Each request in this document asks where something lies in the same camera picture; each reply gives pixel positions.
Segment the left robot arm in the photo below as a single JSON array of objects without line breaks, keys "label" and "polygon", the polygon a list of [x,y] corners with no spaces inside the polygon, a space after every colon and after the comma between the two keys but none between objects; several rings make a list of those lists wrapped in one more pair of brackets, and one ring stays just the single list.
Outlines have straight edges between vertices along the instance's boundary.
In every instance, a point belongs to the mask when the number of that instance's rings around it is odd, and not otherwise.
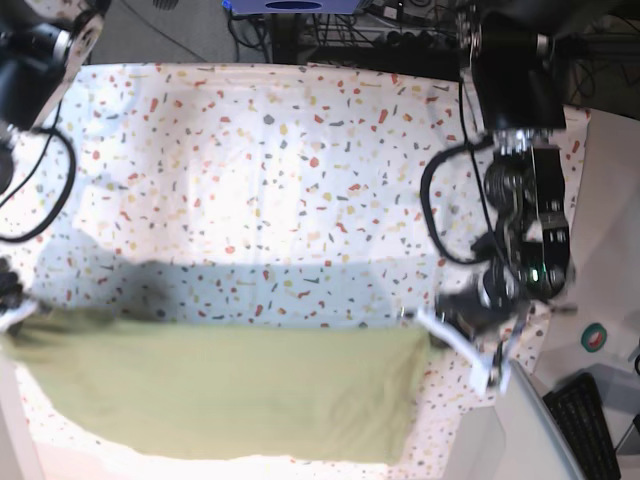
[{"label": "left robot arm", "polygon": [[[457,10],[461,69],[475,88],[484,131],[477,142],[437,153],[425,167],[420,200],[439,254],[460,266],[487,270],[459,292],[441,294],[435,314],[466,340],[526,316],[532,303],[548,303],[570,279],[570,227],[559,148],[551,137],[566,127],[549,72],[552,34],[526,24],[522,4],[467,1]],[[436,170],[452,157],[486,149],[493,160],[476,182],[483,210],[495,210],[472,257],[458,258],[441,241],[431,206]]]}]

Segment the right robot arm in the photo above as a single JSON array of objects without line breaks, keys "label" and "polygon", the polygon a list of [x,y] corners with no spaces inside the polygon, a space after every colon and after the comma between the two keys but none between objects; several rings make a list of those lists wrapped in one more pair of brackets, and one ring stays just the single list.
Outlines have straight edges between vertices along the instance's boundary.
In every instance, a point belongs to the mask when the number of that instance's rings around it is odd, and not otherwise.
[{"label": "right robot arm", "polygon": [[71,141],[54,124],[43,122],[59,114],[62,99],[90,56],[102,33],[109,1],[3,1],[1,3],[1,192],[15,172],[14,137],[28,132],[56,138],[68,154],[64,187],[51,212],[33,229],[10,237],[23,244],[42,234],[68,200],[77,159]]}]

